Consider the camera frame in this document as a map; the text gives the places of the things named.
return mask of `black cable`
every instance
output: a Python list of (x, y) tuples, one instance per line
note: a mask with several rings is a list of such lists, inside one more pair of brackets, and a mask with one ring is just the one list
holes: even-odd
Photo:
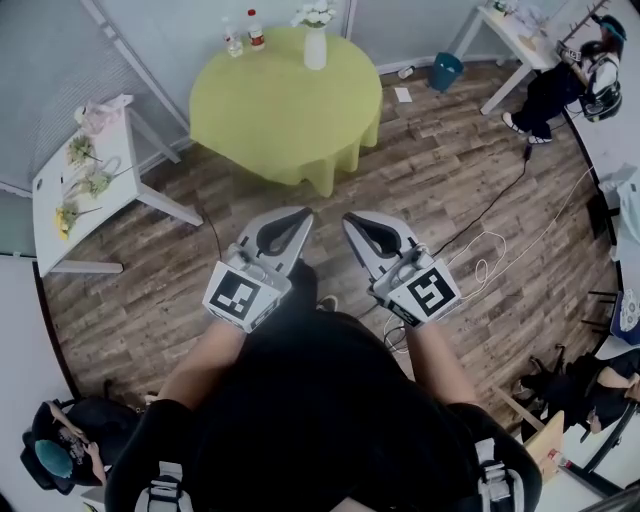
[(478, 215), (478, 217), (476, 217), (474, 220), (472, 220), (466, 228), (464, 228), (464, 229), (463, 229), (462, 231), (460, 231), (456, 236), (454, 236), (451, 240), (449, 240), (446, 244), (444, 244), (442, 247), (440, 247), (440, 249), (438, 249), (435, 253), (433, 253), (433, 254), (431, 255), (431, 257), (432, 257), (432, 258), (435, 258), (436, 256), (438, 256), (438, 254), (440, 254), (440, 253), (444, 250), (444, 248), (445, 248), (445, 247), (447, 247), (448, 245), (452, 244), (452, 243), (453, 243), (453, 242), (455, 242), (458, 238), (460, 238), (460, 236), (462, 236), (464, 233), (466, 233), (466, 232), (469, 230), (469, 228), (470, 228), (471, 226), (473, 226), (476, 222), (478, 222), (478, 221), (483, 217), (483, 215), (484, 215), (485, 213), (487, 213), (487, 212), (491, 209), (491, 207), (492, 207), (494, 204), (496, 204), (496, 203), (498, 202), (498, 199), (500, 199), (500, 198), (504, 195), (504, 193), (505, 193), (505, 192), (507, 192), (507, 191), (508, 191), (510, 188), (512, 188), (516, 183), (518, 183), (518, 182), (522, 179), (522, 177), (525, 175), (525, 173), (527, 172), (527, 162), (528, 162), (528, 161), (529, 161), (529, 160), (528, 160), (528, 158), (525, 156), (524, 166), (523, 166), (523, 168), (522, 168), (522, 174), (520, 174), (520, 176), (518, 176), (518, 177), (516, 178), (516, 180), (515, 180), (511, 185), (509, 185), (507, 188), (503, 189), (503, 190), (502, 190), (502, 192), (500, 192), (500, 193), (498, 194), (498, 197), (496, 197), (496, 198), (492, 201), (492, 203), (491, 203), (491, 204), (490, 204), (490, 205), (489, 205), (489, 206), (488, 206), (488, 207), (487, 207), (487, 208), (486, 208), (486, 209), (485, 209), (485, 210), (484, 210), (480, 215)]
[(218, 254), (220, 255), (220, 261), (222, 261), (222, 247), (220, 247), (220, 238), (218, 238), (218, 232), (216, 231), (216, 228), (213, 225), (213, 222), (211, 222), (211, 219), (209, 218), (209, 214), (207, 213), (207, 211), (202, 207), (202, 205), (199, 205), (199, 206), (200, 206), (200, 211), (204, 215), (204, 218), (207, 219), (209, 226), (211, 226), (211, 229), (213, 230), (213, 234), (216, 235), (216, 243), (218, 244)]
[(385, 336), (384, 336), (384, 346), (385, 346), (385, 347), (387, 347), (387, 348), (389, 348), (390, 350), (391, 350), (391, 349), (396, 348), (396, 347), (397, 347), (398, 345), (400, 345), (400, 344), (401, 344), (405, 339), (407, 339), (407, 333), (405, 332), (405, 333), (402, 335), (402, 338), (400, 338), (398, 341), (396, 341), (395, 343), (390, 343), (390, 342), (389, 342), (389, 345), (387, 345), (387, 342), (389, 341), (389, 335), (390, 335), (392, 332), (395, 332), (395, 331), (398, 331), (398, 330), (404, 330), (404, 325), (400, 325), (400, 326), (398, 326), (398, 327), (394, 327), (393, 329), (391, 329), (391, 330), (390, 330), (387, 334), (385, 334)]
[(373, 306), (371, 306), (369, 309), (367, 309), (364, 313), (361, 313), (360, 315), (358, 315), (356, 317), (356, 320), (360, 320), (361, 318), (367, 316), (369, 313), (371, 313), (374, 309), (376, 309), (379, 306), (379, 304), (376, 302)]

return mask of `blue trash can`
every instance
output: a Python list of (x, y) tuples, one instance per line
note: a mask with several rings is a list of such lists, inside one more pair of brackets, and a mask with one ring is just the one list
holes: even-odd
[(429, 85), (445, 92), (464, 71), (464, 64), (450, 53), (440, 52), (429, 70)]

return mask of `hand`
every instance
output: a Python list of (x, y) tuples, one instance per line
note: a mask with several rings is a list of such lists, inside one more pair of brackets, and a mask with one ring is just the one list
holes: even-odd
[(589, 426), (591, 427), (592, 434), (599, 434), (600, 432), (602, 432), (602, 425), (600, 424), (600, 419), (598, 418), (598, 416), (595, 415), (595, 413), (593, 414), (593, 417), (589, 422)]
[(89, 443), (84, 445), (85, 453), (89, 454), (91, 458), (100, 457), (100, 448), (98, 443)]
[(560, 54), (560, 58), (562, 59), (562, 62), (564, 62), (565, 64), (575, 64), (575, 60), (573, 60), (573, 58), (571, 57), (571, 54), (565, 50)]
[(73, 424), (69, 425), (68, 428), (69, 428), (69, 431), (78, 439), (80, 439), (83, 443), (89, 444), (89, 439), (87, 439), (87, 435), (84, 433), (84, 430), (76, 427)]

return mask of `wooden floor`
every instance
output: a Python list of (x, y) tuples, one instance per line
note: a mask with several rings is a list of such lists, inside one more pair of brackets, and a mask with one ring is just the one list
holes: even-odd
[[(144, 181), (209, 216), (223, 250), (256, 214), (283, 205), (308, 205), (316, 212), (304, 252), (315, 267), (321, 293), (334, 293), (341, 310), (359, 315), (372, 304), (367, 274), (351, 253), (340, 225), (350, 210), (376, 210), (403, 218), (435, 251), (474, 219), (522, 171), (525, 142), (505, 128), (504, 109), (524, 98), (514, 91), (489, 116), (479, 108), (512, 70), (493, 64), (469, 66), (445, 95), (436, 94), (419, 72), (405, 84), (414, 102), (398, 104), (394, 76), (383, 77), (380, 141), (363, 150), (360, 168), (340, 174), (334, 194), (319, 197), (308, 183), (287, 187), (265, 182), (211, 151), (193, 146), (178, 165), (163, 164)], [(558, 118), (552, 122), (561, 124)], [(483, 218), (441, 254), (448, 263), (484, 230), (505, 237), (508, 248), (498, 272), (547, 228), (568, 193), (587, 170), (567, 126), (555, 141), (537, 147), (525, 177)], [(491, 412), (507, 425), (510, 413), (490, 387), (508, 388), (527, 372), (535, 354), (550, 363), (555, 345), (569, 359), (598, 339), (580, 323), (598, 318), (604, 306), (590, 289), (617, 289), (606, 235), (594, 241), (585, 204), (595, 193), (587, 175), (557, 223), (527, 254), (465, 302), (442, 323)], [(463, 295), (480, 286), (474, 277), (482, 257), (490, 268), (502, 242), (482, 237), (451, 267)], [(119, 261), (117, 276), (52, 275), (45, 287), (64, 356), (83, 393), (97, 392), (104, 379), (129, 401), (157, 391), (176, 362), (205, 330), (211, 317), (201, 306), (218, 259), (216, 237), (205, 223), (195, 228), (135, 204), (85, 240), (72, 259)], [(363, 318), (381, 335), (389, 314)], [(397, 354), (410, 374), (405, 354)]]

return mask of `round table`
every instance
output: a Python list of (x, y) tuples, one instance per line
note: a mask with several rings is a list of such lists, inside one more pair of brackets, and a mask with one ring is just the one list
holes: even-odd
[(375, 146), (382, 87), (371, 60), (327, 34), (327, 67), (304, 66), (304, 28), (266, 32), (266, 48), (216, 55), (189, 101), (191, 138), (270, 180), (309, 180), (333, 191), (335, 170), (355, 171), (360, 146)]

